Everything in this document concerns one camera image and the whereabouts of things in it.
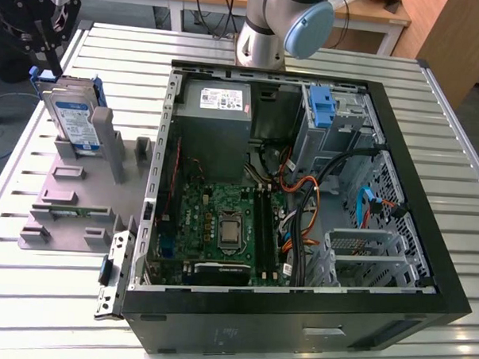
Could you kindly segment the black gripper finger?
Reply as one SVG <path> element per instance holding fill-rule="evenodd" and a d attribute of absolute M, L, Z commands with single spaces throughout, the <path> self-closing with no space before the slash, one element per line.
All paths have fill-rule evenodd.
<path fill-rule="evenodd" d="M 0 11 L 0 41 L 17 49 L 24 54 L 33 55 L 38 61 L 46 61 L 44 46 L 41 49 L 40 41 L 31 33 L 23 31 L 7 21 Z"/>
<path fill-rule="evenodd" d="M 69 39 L 80 8 L 80 0 L 70 0 L 62 6 L 55 6 L 50 0 L 44 0 L 38 33 L 42 42 L 41 51 L 45 54 L 49 68 L 55 77 L 62 74 L 56 50 Z"/>

